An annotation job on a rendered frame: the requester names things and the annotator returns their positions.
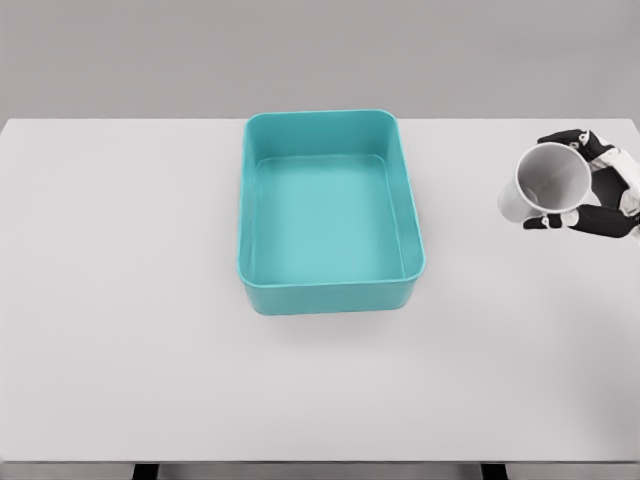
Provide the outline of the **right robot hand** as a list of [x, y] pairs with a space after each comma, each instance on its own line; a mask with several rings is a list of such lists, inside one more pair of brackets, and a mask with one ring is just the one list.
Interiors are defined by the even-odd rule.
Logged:
[[591, 130], [570, 129], [543, 136], [575, 150], [588, 165], [591, 190], [599, 203], [582, 204], [561, 214], [545, 214], [523, 222], [525, 230], [568, 228], [591, 235], [640, 243], [640, 162]]

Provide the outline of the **white paper cup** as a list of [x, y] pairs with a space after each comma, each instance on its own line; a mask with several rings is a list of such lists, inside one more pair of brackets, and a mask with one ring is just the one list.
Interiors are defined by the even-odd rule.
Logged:
[[517, 161], [498, 197], [506, 220], [562, 214], [581, 205], [591, 192], [589, 166], [573, 148], [553, 142], [537, 144]]

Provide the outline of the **teal plastic basket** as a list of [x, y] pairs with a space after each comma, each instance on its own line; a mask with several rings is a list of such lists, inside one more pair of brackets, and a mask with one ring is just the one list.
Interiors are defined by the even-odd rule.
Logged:
[[426, 266], [397, 118], [268, 112], [244, 126], [236, 267], [263, 315], [403, 307]]

